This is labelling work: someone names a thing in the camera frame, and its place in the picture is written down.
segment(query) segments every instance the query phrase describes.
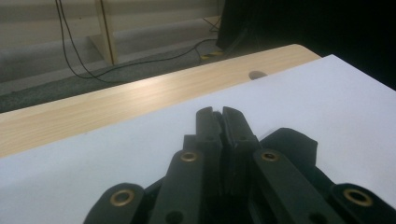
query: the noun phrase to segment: cable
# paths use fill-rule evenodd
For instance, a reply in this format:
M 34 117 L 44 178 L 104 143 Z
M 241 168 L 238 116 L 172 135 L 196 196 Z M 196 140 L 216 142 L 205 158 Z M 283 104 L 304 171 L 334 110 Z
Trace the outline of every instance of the cable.
M 219 24 L 219 22 L 221 21 L 221 17 L 219 17 L 218 21 L 216 21 L 215 24 L 213 24 L 212 22 L 208 21 L 207 19 L 203 18 L 204 21 L 206 21 L 207 23 L 209 23 L 212 27 L 210 28 L 210 32 L 218 32 L 219 31 L 219 27 L 217 27 L 217 25 Z
M 58 4 L 58 0 L 55 0 L 55 3 L 56 3 L 57 11 L 58 11 L 59 21 L 60 21 L 60 24 L 61 24 L 61 32 L 62 32 L 62 43 L 63 43 L 63 50 L 64 50 L 64 58 L 65 58 L 65 60 L 66 60 L 66 63 L 67 63 L 67 65 L 68 65 L 68 67 L 69 67 L 70 70 L 72 71 L 72 73 L 73 73 L 75 76 L 80 77 L 80 78 L 95 78 L 96 80 L 99 80 L 99 81 L 102 81 L 102 82 L 105 82 L 105 83 L 125 83 L 125 82 L 120 82 L 120 81 L 106 81 L 106 80 L 102 80 L 102 79 L 99 78 L 99 77 L 101 77 L 101 76 L 103 76 L 103 75 L 105 75 L 105 74 L 108 74 L 109 72 L 112 72 L 112 71 L 115 71 L 115 70 L 118 70 L 118 69 L 121 69 L 121 68 L 124 68 L 124 67 L 128 67 L 128 66 L 135 66 L 135 65 L 139 65 L 139 64 L 143 64 L 143 63 L 156 63 L 156 62 L 163 62 L 163 61 L 173 60 L 173 59 L 182 57 L 182 56 L 184 56 L 184 55 L 190 53 L 190 52 L 193 51 L 193 50 L 195 50 L 195 52 L 198 54 L 198 57 L 199 57 L 199 64 L 200 64 L 202 60 L 201 60 L 201 55 L 200 55 L 200 53 L 199 53 L 199 51 L 198 51 L 197 48 L 198 48 L 202 43 L 204 43 L 204 42 L 206 42 L 206 41 L 216 41 L 216 40 L 217 40 L 217 39 L 205 39 L 205 40 L 200 41 L 200 42 L 198 42 L 197 44 L 195 44 L 193 48 L 187 50 L 186 52 L 181 53 L 181 54 L 179 54 L 179 55 L 177 55 L 177 56 L 170 57 L 170 58 L 165 58 L 165 59 L 160 59 L 160 60 L 145 61 L 145 62 L 141 62 L 141 63 L 130 63 L 130 64 L 125 64 L 125 65 L 121 65 L 121 66 L 118 66 L 118 67 L 110 68 L 109 70 L 103 72 L 102 74 L 94 75 L 93 73 L 91 73 L 91 72 L 85 67 L 83 61 L 81 60 L 81 57 L 80 57 L 79 54 L 78 54 L 78 50 L 77 50 L 76 45 L 75 45 L 75 43 L 74 43 L 74 41 L 73 41 L 73 37 L 72 37 L 72 35 L 71 35 L 70 28 L 69 28 L 69 26 L 68 26 L 68 24 L 67 24 L 67 20 L 66 20 L 66 17 L 65 17 L 65 15 L 64 15 L 64 8 L 63 8 L 62 0 L 59 0 L 59 4 Z M 87 71 L 87 73 L 90 75 L 89 77 L 84 77 L 84 76 L 82 76 L 82 75 L 79 75 L 79 74 L 72 68 L 72 66 L 71 66 L 71 64 L 70 64 L 70 62 L 69 62 L 69 60 L 68 60 L 68 57 L 67 57 L 67 54 L 66 54 L 66 49 L 65 49 L 65 43 L 64 43 L 64 26 L 63 26 L 62 20 L 64 20 L 64 24 L 65 24 L 65 26 L 66 26 L 67 33 L 69 34 L 69 37 L 70 37 L 70 40 L 71 40 L 71 44 L 72 44 L 72 46 L 73 46 L 73 49 L 74 49 L 75 53 L 76 53 L 77 56 L 78 56 L 78 60 L 79 60 L 80 64 L 82 65 L 82 67 L 84 68 L 84 70 Z
M 57 11 L 58 11 L 59 23 L 61 24 L 62 46 L 63 46 L 63 49 L 64 49 L 64 58 L 65 58 L 65 60 L 66 60 L 67 66 L 70 68 L 70 70 L 72 71 L 72 73 L 73 73 L 75 76 L 80 77 L 80 78 L 95 78 L 96 80 L 99 80 L 99 81 L 102 81 L 102 82 L 105 82 L 105 83 L 119 83 L 119 82 L 111 82 L 111 81 L 102 80 L 101 78 L 99 78 L 99 77 L 95 76 L 94 74 L 92 74 L 92 73 L 85 67 L 84 63 L 83 63 L 82 60 L 81 60 L 81 57 L 80 57 L 79 54 L 78 54 L 78 50 L 77 50 L 76 45 L 75 45 L 75 43 L 74 43 L 74 41 L 73 41 L 73 37 L 72 37 L 72 35 L 71 35 L 69 25 L 68 25 L 68 23 L 67 23 L 67 20 L 66 20 L 65 15 L 64 15 L 64 7 L 63 7 L 63 4 L 62 4 L 62 0 L 59 0 L 59 4 L 58 4 L 58 0 L 55 0 L 55 3 L 56 3 L 56 9 L 57 9 Z M 71 43 L 72 43 L 73 49 L 74 49 L 75 53 L 76 53 L 77 56 L 78 56 L 78 60 L 79 60 L 80 64 L 82 65 L 82 67 L 84 68 L 84 70 L 90 75 L 90 77 L 84 77 L 84 76 L 82 76 L 82 75 L 79 75 L 79 74 L 73 69 L 73 67 L 71 66 L 71 64 L 70 64 L 70 62 L 69 62 L 69 60 L 68 60 L 67 53 L 66 53 L 66 47 L 65 47 L 65 43 L 64 43 L 64 24 L 65 24 L 65 26 L 66 26 L 66 28 L 67 28 L 67 32 L 69 33 L 69 38 L 70 38 L 70 41 L 71 41 Z

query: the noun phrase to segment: light wood surface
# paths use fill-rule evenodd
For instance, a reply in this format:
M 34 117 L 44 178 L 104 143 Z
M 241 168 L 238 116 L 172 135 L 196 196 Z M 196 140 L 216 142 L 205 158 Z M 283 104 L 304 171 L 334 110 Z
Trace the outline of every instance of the light wood surface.
M 0 114 L 0 157 L 271 75 L 319 56 L 291 45 Z

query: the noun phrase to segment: brass insert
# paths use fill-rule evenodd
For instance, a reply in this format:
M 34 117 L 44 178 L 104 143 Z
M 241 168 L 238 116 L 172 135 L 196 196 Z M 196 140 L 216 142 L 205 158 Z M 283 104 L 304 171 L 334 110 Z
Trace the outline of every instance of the brass insert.
M 180 158 L 183 161 L 196 161 L 198 159 L 198 155 L 194 152 L 184 152 L 181 154 Z
M 274 152 L 263 152 L 262 159 L 265 161 L 277 161 L 279 160 L 279 156 Z
M 110 202 L 114 206 L 124 206 L 134 199 L 134 191 L 131 189 L 121 189 L 111 195 Z
M 369 207 L 373 205 L 373 199 L 358 189 L 345 189 L 344 197 L 360 206 Z

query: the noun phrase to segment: black plastic part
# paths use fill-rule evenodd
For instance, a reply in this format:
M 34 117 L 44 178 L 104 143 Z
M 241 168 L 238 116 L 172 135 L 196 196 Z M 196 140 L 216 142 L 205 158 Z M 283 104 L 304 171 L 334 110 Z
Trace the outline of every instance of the black plastic part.
M 145 189 L 145 197 L 139 204 L 137 214 L 135 215 L 134 221 L 131 224 L 143 224 L 149 221 L 162 184 L 163 178 L 157 180 Z
M 370 190 L 353 184 L 332 187 L 331 204 L 348 223 L 394 224 L 396 211 Z
M 220 158 L 223 145 L 220 139 L 222 129 L 218 117 L 212 107 L 201 109 L 196 114 L 195 147 L 205 155 L 205 196 L 222 194 Z M 183 148 L 192 147 L 191 144 L 186 144 L 189 139 L 187 137 L 184 139 Z
M 260 141 L 285 155 L 309 181 L 315 179 L 318 142 L 293 129 L 280 128 Z
M 135 184 L 118 184 L 108 189 L 93 206 L 84 224 L 130 224 L 137 217 L 137 209 L 144 190 Z
M 193 135 L 193 134 L 184 135 L 183 149 L 190 149 L 190 150 L 197 149 L 195 135 Z
M 169 165 L 149 224 L 201 223 L 204 155 L 180 150 Z
M 245 197 L 222 195 L 205 198 L 205 224 L 253 224 Z
M 223 107 L 224 132 L 227 149 L 223 159 L 225 191 L 233 196 L 248 196 L 248 162 L 254 150 L 261 148 L 242 112 Z
M 254 224 L 276 224 L 275 214 L 254 180 L 251 184 L 248 199 L 248 211 Z
M 282 153 L 261 149 L 252 171 L 277 223 L 345 223 Z

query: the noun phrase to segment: white surface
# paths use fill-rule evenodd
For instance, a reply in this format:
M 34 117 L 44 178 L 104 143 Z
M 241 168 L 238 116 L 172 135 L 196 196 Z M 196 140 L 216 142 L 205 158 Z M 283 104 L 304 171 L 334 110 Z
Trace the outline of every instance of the white surface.
M 396 207 L 396 91 L 329 56 L 1 159 L 0 222 L 82 223 L 106 189 L 162 177 L 184 134 L 195 133 L 195 112 L 225 105 L 260 139 L 288 127 L 317 140 L 317 165 L 335 183 Z

